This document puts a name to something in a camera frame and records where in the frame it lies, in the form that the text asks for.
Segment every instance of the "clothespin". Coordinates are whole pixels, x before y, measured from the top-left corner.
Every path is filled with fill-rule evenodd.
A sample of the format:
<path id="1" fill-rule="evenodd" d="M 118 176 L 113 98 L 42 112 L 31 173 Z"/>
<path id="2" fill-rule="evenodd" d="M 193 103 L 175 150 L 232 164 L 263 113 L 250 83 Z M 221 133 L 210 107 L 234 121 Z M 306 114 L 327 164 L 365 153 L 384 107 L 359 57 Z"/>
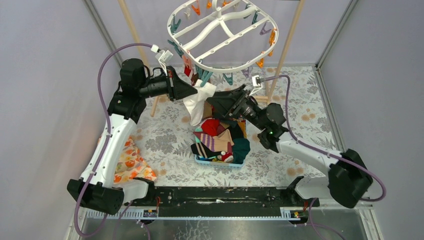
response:
<path id="1" fill-rule="evenodd" d="M 230 1 L 229 2 L 226 2 L 226 0 L 224 0 L 224 2 L 222 3 L 222 6 L 225 7 L 229 3 L 231 3 L 231 2 Z"/>
<path id="2" fill-rule="evenodd" d="M 206 85 L 206 83 L 209 81 L 209 79 L 211 78 L 212 74 L 214 74 L 211 71 L 203 71 L 203 74 L 201 75 L 200 80 L 202 80 L 203 82 L 200 84 L 200 87 L 203 87 Z"/>
<path id="3" fill-rule="evenodd" d="M 173 41 L 171 40 L 167 40 L 169 44 L 171 44 L 173 46 L 173 48 L 175 49 L 176 53 L 179 55 L 180 58 L 183 58 L 184 52 L 180 49 L 180 47 Z"/>
<path id="4" fill-rule="evenodd" d="M 265 30 L 265 26 L 267 25 L 267 22 L 265 22 L 265 24 L 263 25 L 263 27 L 262 27 L 262 29 L 260 30 L 260 32 L 259 32 L 259 35 L 265 35 L 265 34 L 267 34 L 267 33 L 269 33 L 269 32 L 271 32 L 271 30 L 272 29 L 268 29 L 268 30 Z"/>
<path id="5" fill-rule="evenodd" d="M 191 11 L 192 10 L 189 7 L 186 7 L 184 14 L 185 14 L 185 18 L 187 18 L 187 20 L 190 19 L 190 12 Z"/>
<path id="6" fill-rule="evenodd" d="M 256 62 L 256 65 L 258 65 L 258 67 L 263 68 L 264 67 L 264 58 L 262 58 L 261 60 Z"/>
<path id="7" fill-rule="evenodd" d="M 247 67 L 246 69 L 242 69 L 241 70 L 241 73 L 246 77 L 246 78 L 248 78 L 250 75 L 251 75 L 251 69 L 250 69 L 250 67 Z"/>
<path id="8" fill-rule="evenodd" d="M 255 11 L 253 19 L 252 19 L 252 25 L 255 24 L 256 22 L 258 22 L 257 18 L 258 18 L 258 11 Z"/>
<path id="9" fill-rule="evenodd" d="M 222 76 L 225 78 L 226 82 L 229 85 L 231 85 L 231 86 L 233 85 L 233 73 L 231 73 L 231 76 L 227 76 L 227 75 L 225 75 L 225 73 L 223 73 Z"/>
<path id="10" fill-rule="evenodd" d="M 195 66 L 196 68 L 196 73 L 198 74 L 198 79 L 202 78 L 202 73 L 203 73 L 203 69 L 201 69 L 199 66 Z"/>
<path id="11" fill-rule="evenodd" d="M 269 44 L 273 45 L 276 39 L 276 29 L 272 29 L 271 35 L 269 36 Z"/>
<path id="12" fill-rule="evenodd" d="M 197 7 L 195 7 L 193 4 L 191 5 L 191 8 L 194 10 L 194 12 L 200 16 L 200 5 L 199 5 L 199 0 L 196 1 L 197 2 Z"/>
<path id="13" fill-rule="evenodd" d="M 175 16 L 173 16 L 173 18 L 172 18 L 172 24 L 171 24 L 171 33 L 172 34 L 174 34 L 176 31 L 177 31 L 177 29 L 178 29 L 178 27 L 180 26 L 180 23 L 181 23 L 181 19 L 178 19 L 178 22 L 177 23 L 175 23 Z"/>
<path id="14" fill-rule="evenodd" d="M 249 3 L 246 4 L 246 7 L 244 8 L 244 10 L 248 9 L 251 5 Z"/>

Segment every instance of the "fabric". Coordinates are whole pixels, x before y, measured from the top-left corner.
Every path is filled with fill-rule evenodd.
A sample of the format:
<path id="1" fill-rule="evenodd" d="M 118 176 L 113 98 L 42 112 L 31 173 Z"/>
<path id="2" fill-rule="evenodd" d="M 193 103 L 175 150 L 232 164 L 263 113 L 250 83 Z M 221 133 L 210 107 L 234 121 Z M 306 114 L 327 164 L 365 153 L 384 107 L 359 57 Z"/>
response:
<path id="1" fill-rule="evenodd" d="M 223 133 L 226 130 L 226 128 L 224 126 L 222 126 L 221 124 L 216 128 L 216 134 L 220 135 L 221 133 Z"/>
<path id="2" fill-rule="evenodd" d="M 230 126 L 229 128 L 227 128 L 227 130 L 230 132 L 231 139 L 233 139 L 233 140 L 245 138 L 243 130 L 240 128 L 240 126 L 238 124 L 236 124 L 235 126 Z"/>
<path id="3" fill-rule="evenodd" d="M 234 157 L 233 164 L 243 164 L 246 156 L 251 150 L 250 142 L 246 138 L 234 139 L 234 146 L 232 146 L 232 156 Z"/>
<path id="4" fill-rule="evenodd" d="M 218 134 L 217 134 L 218 126 L 221 126 L 220 121 L 218 119 L 211 118 L 211 119 L 206 120 L 201 125 L 201 129 L 207 135 L 215 137 L 215 136 L 218 136 Z"/>
<path id="5" fill-rule="evenodd" d="M 193 133 L 212 152 L 232 152 L 232 145 L 234 145 L 234 142 L 231 139 L 231 134 L 228 129 L 218 136 L 210 136 L 204 132 L 198 131 Z"/>
<path id="6" fill-rule="evenodd" d="M 197 89 L 197 94 L 185 97 L 182 101 L 191 117 L 190 125 L 196 126 L 202 121 L 205 100 L 212 97 L 217 89 L 217 86 L 206 83 L 200 87 L 202 80 L 197 80 L 194 88 Z"/>
<path id="7" fill-rule="evenodd" d="M 243 131 L 244 138 L 247 139 L 248 135 L 246 133 L 246 121 L 245 120 L 239 121 L 239 122 L 237 122 L 237 124 L 240 127 L 241 131 Z"/>
<path id="8" fill-rule="evenodd" d="M 128 182 L 133 178 L 144 178 L 155 181 L 156 174 L 140 156 L 140 149 L 132 137 L 125 142 L 119 161 L 115 168 L 113 182 L 116 184 Z"/>
<path id="9" fill-rule="evenodd" d="M 190 148 L 193 154 L 199 155 L 204 158 L 211 158 L 211 157 L 215 158 L 216 156 L 221 154 L 220 151 L 217 151 L 217 152 L 211 151 L 207 146 L 205 146 L 201 142 L 192 144 Z"/>

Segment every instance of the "white bracket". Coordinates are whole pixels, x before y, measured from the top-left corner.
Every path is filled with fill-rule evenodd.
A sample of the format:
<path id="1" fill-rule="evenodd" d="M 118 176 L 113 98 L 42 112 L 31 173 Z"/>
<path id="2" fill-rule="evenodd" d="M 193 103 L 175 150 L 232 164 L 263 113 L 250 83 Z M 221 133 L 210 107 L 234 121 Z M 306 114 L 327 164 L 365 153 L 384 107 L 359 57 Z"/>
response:
<path id="1" fill-rule="evenodd" d="M 212 1 L 213 12 L 211 14 L 205 16 L 204 18 L 200 19 L 199 21 L 191 24 L 190 26 L 187 26 L 186 28 L 184 28 L 184 29 L 182 29 L 178 32 L 172 33 L 171 32 L 171 26 L 172 26 L 173 18 L 180 11 L 187 9 L 188 7 L 190 7 L 191 4 L 195 3 L 196 1 L 197 0 L 189 0 L 189 1 L 185 2 L 184 4 L 182 4 L 181 6 L 177 7 L 172 12 L 172 14 L 170 15 L 170 17 L 168 19 L 168 22 L 167 22 L 168 28 L 167 29 L 168 29 L 169 36 L 171 37 L 171 40 L 174 41 L 177 45 L 179 45 L 180 49 L 184 52 L 184 54 L 186 56 L 188 56 L 190 59 L 192 59 L 193 63 L 196 64 L 197 66 L 199 66 L 201 69 L 204 69 L 206 71 L 213 72 L 213 73 L 218 73 L 218 74 L 239 72 L 239 71 L 246 69 L 247 67 L 251 66 L 252 64 L 256 63 L 260 59 L 264 58 L 274 49 L 274 47 L 277 43 L 277 40 L 278 40 L 278 36 L 279 36 L 279 31 L 278 31 L 278 27 L 277 27 L 276 22 L 268 14 L 266 14 L 263 10 L 261 10 L 259 7 L 254 5 L 249 0 L 233 0 L 232 2 L 228 3 L 227 5 L 225 5 L 223 7 L 217 6 L 218 0 L 213 0 Z M 244 2 L 245 4 L 249 4 L 249 7 L 247 9 L 242 10 L 242 11 L 234 11 L 234 12 L 222 14 L 222 12 L 224 12 L 224 11 L 230 9 L 230 8 L 233 8 L 235 5 L 239 4 L 240 2 Z M 247 16 L 255 14 L 255 13 L 263 16 L 263 18 L 258 20 L 256 23 L 250 25 L 249 27 L 243 29 L 242 31 L 240 31 L 238 33 L 232 33 L 226 25 L 226 21 L 234 20 L 234 19 L 243 19 L 244 17 L 247 17 Z M 185 44 L 178 41 L 179 37 L 187 34 L 189 31 L 200 26 L 201 24 L 205 23 L 206 21 L 210 21 L 210 23 L 207 26 L 205 26 L 203 28 L 203 30 L 199 33 L 199 35 L 197 35 L 194 39 L 192 39 L 191 41 L 189 41 Z M 246 33 L 256 29 L 257 27 L 259 27 L 259 26 L 261 26 L 262 24 L 265 24 L 265 23 L 271 23 L 272 28 L 275 29 L 275 38 L 274 38 L 275 41 L 274 41 L 273 44 L 270 44 L 270 46 L 267 50 L 262 51 L 260 53 L 260 55 L 258 55 L 257 57 L 247 61 L 243 65 L 236 66 L 236 67 L 233 67 L 233 68 L 215 68 L 215 67 L 207 66 L 204 63 L 202 63 L 202 59 L 206 58 L 207 56 L 214 54 L 217 50 L 230 45 L 231 42 L 235 41 L 238 38 L 243 37 Z M 193 56 L 191 54 L 191 50 L 193 48 L 195 48 L 197 45 L 199 45 L 202 41 L 204 41 L 208 37 L 208 35 L 212 32 L 212 30 L 214 30 L 218 26 L 222 27 L 225 34 L 228 36 L 228 39 L 219 43 L 215 47 L 205 51 L 204 53 L 200 54 L 199 56 Z"/>

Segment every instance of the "red cloth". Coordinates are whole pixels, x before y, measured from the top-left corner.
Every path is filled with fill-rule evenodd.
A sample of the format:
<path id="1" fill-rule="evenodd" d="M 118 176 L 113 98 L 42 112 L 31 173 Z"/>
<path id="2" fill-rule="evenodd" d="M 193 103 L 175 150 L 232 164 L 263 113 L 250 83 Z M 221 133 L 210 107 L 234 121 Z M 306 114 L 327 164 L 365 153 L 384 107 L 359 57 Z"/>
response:
<path id="1" fill-rule="evenodd" d="M 220 120 L 208 119 L 201 125 L 201 129 L 205 134 L 215 137 L 218 136 L 218 126 L 220 126 Z"/>

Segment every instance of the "cable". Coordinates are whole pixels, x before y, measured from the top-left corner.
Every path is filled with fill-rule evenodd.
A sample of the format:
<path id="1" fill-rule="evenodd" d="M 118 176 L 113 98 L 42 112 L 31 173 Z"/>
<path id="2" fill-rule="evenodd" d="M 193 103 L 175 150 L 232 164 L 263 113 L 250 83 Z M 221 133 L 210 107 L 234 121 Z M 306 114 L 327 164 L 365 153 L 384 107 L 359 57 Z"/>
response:
<path id="1" fill-rule="evenodd" d="M 267 78 L 263 79 L 262 82 L 270 81 L 270 80 L 277 79 L 277 78 L 283 78 L 283 77 L 284 78 L 287 78 L 287 91 L 285 93 L 285 118 L 286 118 L 286 122 L 287 122 L 287 128 L 288 128 L 288 131 L 289 131 L 291 137 L 296 142 L 298 142 L 299 144 L 301 144 L 301 145 L 303 145 L 303 146 L 305 146 L 305 147 L 307 147 L 309 149 L 312 149 L 312 150 L 314 150 L 314 151 L 316 151 L 318 153 L 321 153 L 321 154 L 324 154 L 324 155 L 328 155 L 328 156 L 330 156 L 332 158 L 335 158 L 335 159 L 337 159 L 339 161 L 342 161 L 344 163 L 350 164 L 350 165 L 358 168 L 359 170 L 365 172 L 366 174 L 370 175 L 373 179 L 375 179 L 378 182 L 378 184 L 380 184 L 380 186 L 381 186 L 381 189 L 382 189 L 381 196 L 380 197 L 377 197 L 375 199 L 361 198 L 360 199 L 361 201 L 364 201 L 364 202 L 378 202 L 378 201 L 381 201 L 382 199 L 384 199 L 386 197 L 386 194 L 387 194 L 386 186 L 384 185 L 383 181 L 379 177 L 377 177 L 377 175 L 375 175 L 374 173 L 370 172 L 368 169 L 364 168 L 363 166 L 361 166 L 361 165 L 359 165 L 359 164 L 357 164 L 355 162 L 349 161 L 347 159 L 344 159 L 343 157 L 334 155 L 332 153 L 328 154 L 324 150 L 321 150 L 321 149 L 319 149 L 317 147 L 314 147 L 314 146 L 311 146 L 311 145 L 309 145 L 309 144 L 307 144 L 307 143 L 305 143 L 305 142 L 303 142 L 301 140 L 298 140 L 298 138 L 293 133 L 292 128 L 290 127 L 290 123 L 289 123 L 289 89 L 290 89 L 290 77 L 288 75 L 286 75 L 286 74 L 281 74 L 281 75 L 278 75 L 278 76 L 267 77 Z"/>
<path id="2" fill-rule="evenodd" d="M 118 217 L 118 221 L 115 224 L 115 227 L 113 228 L 113 234 L 112 234 L 112 240 L 115 240 L 115 235 L 117 234 L 117 227 L 119 225 L 119 222 L 122 218 L 122 216 L 124 215 L 124 213 L 128 210 L 128 208 L 131 206 L 131 204 L 133 204 L 133 201 L 130 201 L 128 203 L 128 205 L 126 206 L 126 208 L 122 211 L 122 213 L 119 215 Z"/>
<path id="3" fill-rule="evenodd" d="M 150 230 L 149 230 L 149 228 L 147 227 L 147 225 L 144 223 L 144 222 L 142 222 L 142 221 L 140 221 L 140 223 L 141 223 L 141 226 L 143 227 L 143 228 L 146 228 L 146 232 L 147 232 L 147 239 L 148 240 L 150 240 Z"/>
<path id="4" fill-rule="evenodd" d="M 144 46 L 144 47 L 148 47 L 148 48 L 151 48 L 152 47 L 152 45 L 146 44 L 146 43 L 131 43 L 131 44 L 127 44 L 127 45 L 121 46 L 120 48 L 118 48 L 115 51 L 111 52 L 104 59 L 103 63 L 100 66 L 100 69 L 98 70 L 98 75 L 97 75 L 97 90 L 98 90 L 98 96 L 100 97 L 101 106 L 103 108 L 103 113 L 104 113 L 104 116 L 106 117 L 107 135 L 106 135 L 106 140 L 104 142 L 104 145 L 101 148 L 100 154 L 98 155 L 98 158 L 95 161 L 94 166 L 92 168 L 92 173 L 90 173 L 90 175 L 88 175 L 88 177 L 87 177 L 84 185 L 82 186 L 81 192 L 78 195 L 78 199 L 76 200 L 75 211 L 73 213 L 73 225 L 74 225 L 75 230 L 78 233 L 78 235 L 80 235 L 83 238 L 88 238 L 88 237 L 91 237 L 91 236 L 94 236 L 95 234 L 97 234 L 100 231 L 100 229 L 103 227 L 103 225 L 105 223 L 105 220 L 106 220 L 106 217 L 107 217 L 107 214 L 105 214 L 104 215 L 104 218 L 101 221 L 101 223 L 98 226 L 98 228 L 94 232 L 89 233 L 89 234 L 83 233 L 81 231 L 81 229 L 80 229 L 80 226 L 78 225 L 78 212 L 80 210 L 81 201 L 83 199 L 84 193 L 86 192 L 86 189 L 87 189 L 89 183 L 91 182 L 91 180 L 92 180 L 92 178 L 93 178 L 93 176 L 94 176 L 94 174 L 96 172 L 97 167 L 99 166 L 99 163 L 100 163 L 103 155 L 105 154 L 106 147 L 108 146 L 108 143 L 109 143 L 109 138 L 111 137 L 111 119 L 109 118 L 108 109 L 106 107 L 105 100 L 103 99 L 102 88 L 101 88 L 101 76 L 102 76 L 103 68 L 105 68 L 106 63 L 108 62 L 108 60 L 113 55 L 115 55 L 116 53 L 118 53 L 119 51 L 121 51 L 123 49 L 129 48 L 129 47 L 134 47 L 134 46 Z"/>

